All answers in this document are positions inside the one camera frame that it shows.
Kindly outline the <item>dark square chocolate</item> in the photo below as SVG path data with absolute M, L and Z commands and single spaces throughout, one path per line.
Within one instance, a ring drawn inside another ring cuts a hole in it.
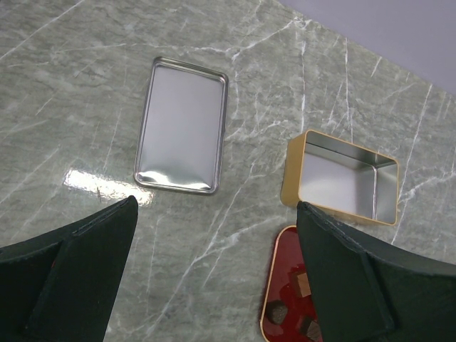
M 270 323 L 280 326 L 288 313 L 287 305 L 281 300 L 268 301 L 265 308 L 265 316 Z

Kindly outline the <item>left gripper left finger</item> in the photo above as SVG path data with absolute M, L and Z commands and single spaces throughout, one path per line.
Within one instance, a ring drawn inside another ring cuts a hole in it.
M 1 248 L 2 341 L 102 341 L 138 221 L 129 196 Z

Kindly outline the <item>brown square chocolate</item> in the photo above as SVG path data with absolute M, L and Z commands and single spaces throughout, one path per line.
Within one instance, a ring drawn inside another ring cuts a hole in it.
M 305 298 L 311 295 L 311 287 L 308 274 L 304 270 L 289 273 L 289 281 L 295 295 L 298 298 Z

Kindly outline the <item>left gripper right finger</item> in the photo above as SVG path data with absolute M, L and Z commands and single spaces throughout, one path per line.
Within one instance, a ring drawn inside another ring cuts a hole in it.
M 324 341 L 454 341 L 455 265 L 395 247 L 308 202 L 296 227 Z

